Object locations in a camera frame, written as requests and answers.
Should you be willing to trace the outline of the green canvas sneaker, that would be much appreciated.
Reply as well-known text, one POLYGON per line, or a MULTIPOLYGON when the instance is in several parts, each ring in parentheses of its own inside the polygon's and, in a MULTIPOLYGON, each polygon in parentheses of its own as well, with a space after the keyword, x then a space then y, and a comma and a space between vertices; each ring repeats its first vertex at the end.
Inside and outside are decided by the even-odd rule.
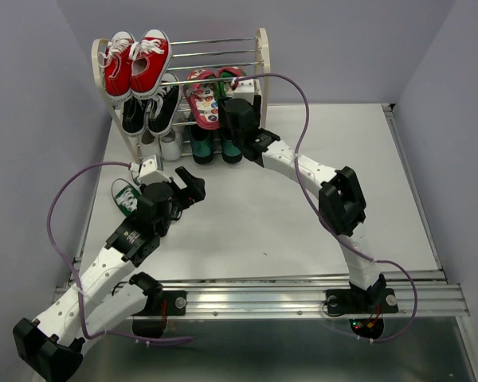
POLYGON ((115 179, 111 184, 112 201, 125 216, 130 216, 136 209, 140 197, 139 190, 123 178, 115 179))

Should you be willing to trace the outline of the teal leather loafer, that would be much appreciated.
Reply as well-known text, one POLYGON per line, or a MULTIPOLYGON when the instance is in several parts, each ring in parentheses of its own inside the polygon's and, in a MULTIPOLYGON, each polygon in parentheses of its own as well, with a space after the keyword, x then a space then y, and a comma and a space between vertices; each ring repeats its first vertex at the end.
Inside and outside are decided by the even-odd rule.
POLYGON ((219 130, 221 141, 221 156, 228 164, 237 164, 242 159, 241 151, 234 145, 230 131, 225 128, 219 130))
POLYGON ((198 125, 188 128, 193 160, 199 165, 210 164, 214 159, 214 139, 211 131, 198 125))

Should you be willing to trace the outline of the pink patterned flip-flop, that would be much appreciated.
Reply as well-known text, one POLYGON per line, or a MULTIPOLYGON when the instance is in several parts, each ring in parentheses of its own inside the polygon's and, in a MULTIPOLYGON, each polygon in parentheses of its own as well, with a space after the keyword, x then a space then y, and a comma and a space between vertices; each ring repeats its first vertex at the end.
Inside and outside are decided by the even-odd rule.
MULTIPOLYGON (((220 68, 217 72, 218 79, 231 79, 234 77, 246 76, 245 71, 237 66, 229 66, 220 68)), ((219 81, 217 83, 217 93, 216 97, 232 97, 233 90, 231 88, 229 81, 219 81)))
POLYGON ((207 69, 192 71, 187 80, 197 80, 184 86, 184 96, 190 106, 191 113, 197 125, 207 131, 215 131, 219 126, 218 118, 218 85, 216 82, 204 82, 215 79, 213 72, 207 69))

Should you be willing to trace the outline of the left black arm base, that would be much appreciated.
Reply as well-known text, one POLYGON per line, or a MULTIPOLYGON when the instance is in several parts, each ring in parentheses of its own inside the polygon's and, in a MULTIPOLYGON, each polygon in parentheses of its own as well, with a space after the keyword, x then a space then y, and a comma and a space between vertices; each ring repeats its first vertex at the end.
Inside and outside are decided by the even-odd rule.
POLYGON ((143 310, 133 315, 132 332, 140 337, 162 338, 168 319, 186 315, 185 290, 165 290, 149 297, 143 310))

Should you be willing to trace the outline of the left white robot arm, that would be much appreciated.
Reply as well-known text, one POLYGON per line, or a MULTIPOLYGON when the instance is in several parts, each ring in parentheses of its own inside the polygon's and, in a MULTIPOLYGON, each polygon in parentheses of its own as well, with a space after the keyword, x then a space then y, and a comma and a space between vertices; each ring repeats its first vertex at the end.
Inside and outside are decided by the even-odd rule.
POLYGON ((142 165, 143 183, 136 205, 107 238, 99 254, 75 283, 50 308, 13 328, 19 357, 46 381, 67 381, 84 354, 103 335, 133 314, 167 317, 176 297, 139 266, 160 245, 182 211, 206 197, 205 182, 179 166, 172 178, 142 165))

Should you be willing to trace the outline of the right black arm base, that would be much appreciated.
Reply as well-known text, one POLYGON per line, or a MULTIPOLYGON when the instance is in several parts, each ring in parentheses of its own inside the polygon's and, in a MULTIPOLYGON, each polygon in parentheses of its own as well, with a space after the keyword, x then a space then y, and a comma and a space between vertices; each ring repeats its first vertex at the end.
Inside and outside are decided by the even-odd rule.
POLYGON ((360 339, 379 340, 385 328, 382 315, 399 312, 394 290, 390 288, 370 293, 350 286, 327 289, 324 294, 323 312, 329 317, 350 316, 351 331, 360 339))

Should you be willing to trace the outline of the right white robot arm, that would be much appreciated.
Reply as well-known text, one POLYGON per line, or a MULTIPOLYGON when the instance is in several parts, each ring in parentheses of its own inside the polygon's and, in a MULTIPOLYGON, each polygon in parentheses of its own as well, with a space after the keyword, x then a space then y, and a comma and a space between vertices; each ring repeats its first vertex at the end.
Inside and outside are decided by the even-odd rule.
POLYGON ((355 233, 366 219, 355 171, 347 166, 336 170, 297 154, 278 135, 260 128, 254 106, 245 99, 221 99, 219 116, 246 159, 298 183, 305 197, 317 198, 317 217, 339 241, 346 261, 353 306, 369 310, 378 304, 386 280, 375 261, 362 253, 362 236, 355 233))

